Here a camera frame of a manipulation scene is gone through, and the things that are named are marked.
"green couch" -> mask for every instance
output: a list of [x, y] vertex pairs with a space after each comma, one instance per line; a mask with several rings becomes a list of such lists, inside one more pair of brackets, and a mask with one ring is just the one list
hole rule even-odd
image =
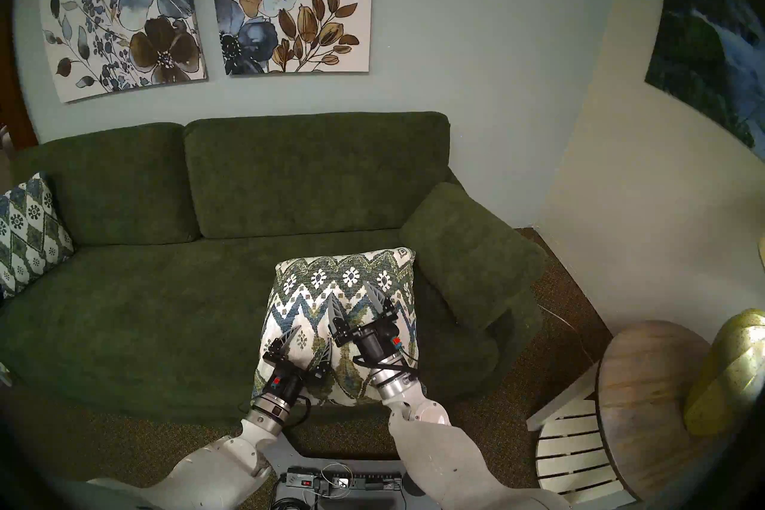
[[2, 302], [0, 362], [104, 411], [230, 422], [249, 405], [276, 263], [403, 244], [430, 396], [485, 391], [539, 330], [545, 256], [448, 159], [433, 112], [155, 123], [24, 150], [14, 180], [50, 175], [79, 250]]

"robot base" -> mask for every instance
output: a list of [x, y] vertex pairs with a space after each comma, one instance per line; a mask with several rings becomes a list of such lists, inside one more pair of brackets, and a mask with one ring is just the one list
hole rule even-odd
[[[399, 460], [337, 460], [303, 457], [284, 434], [262, 450], [279, 481], [274, 501], [296, 498], [314, 507], [316, 489], [330, 497], [319, 497], [320, 510], [365, 508], [369, 510], [440, 510], [434, 500], [422, 494], [406, 477]], [[354, 472], [349, 483], [342, 463]], [[327, 490], [324, 475], [334, 482]]]

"yellow lamp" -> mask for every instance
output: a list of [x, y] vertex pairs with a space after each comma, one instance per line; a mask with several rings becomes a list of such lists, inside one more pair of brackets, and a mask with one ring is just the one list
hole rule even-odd
[[714, 338], [691, 387], [683, 418], [696, 436], [719, 434], [744, 417], [765, 383], [765, 313], [728, 320]]

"light blue wall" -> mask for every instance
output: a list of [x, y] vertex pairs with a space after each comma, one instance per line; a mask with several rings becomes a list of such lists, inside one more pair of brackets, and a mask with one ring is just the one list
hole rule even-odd
[[42, 142], [205, 117], [442, 111], [452, 124], [455, 173], [471, 196], [514, 226], [537, 220], [611, 6], [611, 0], [373, 0], [369, 74], [230, 79], [213, 2], [196, 0], [207, 82], [62, 105], [44, 54], [38, 0], [15, 2], [19, 73]]

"blue and white pillow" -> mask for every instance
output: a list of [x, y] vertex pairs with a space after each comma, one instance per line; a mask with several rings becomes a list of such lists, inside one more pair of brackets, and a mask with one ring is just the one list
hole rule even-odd
[[43, 174], [35, 174], [0, 196], [3, 298], [16, 296], [73, 254], [72, 238], [60, 222]]
[[[255, 371], [253, 399], [262, 391], [273, 368], [262, 356], [271, 342], [293, 327], [297, 332], [289, 342], [288, 358], [302, 368], [321, 356], [330, 339], [327, 298], [337, 296], [345, 307], [352, 327], [366, 325], [377, 311], [366, 297], [367, 281], [386, 295], [399, 311], [399, 339], [407, 362], [417, 366], [417, 321], [412, 290], [415, 252], [408, 248], [290, 259], [276, 266], [276, 280], [269, 297], [268, 310], [260, 341], [260, 362]], [[359, 405], [380, 400], [377, 389], [369, 384], [369, 369], [353, 363], [359, 349], [352, 343], [332, 347], [332, 372], [321, 385], [308, 385], [303, 394], [313, 405]]]

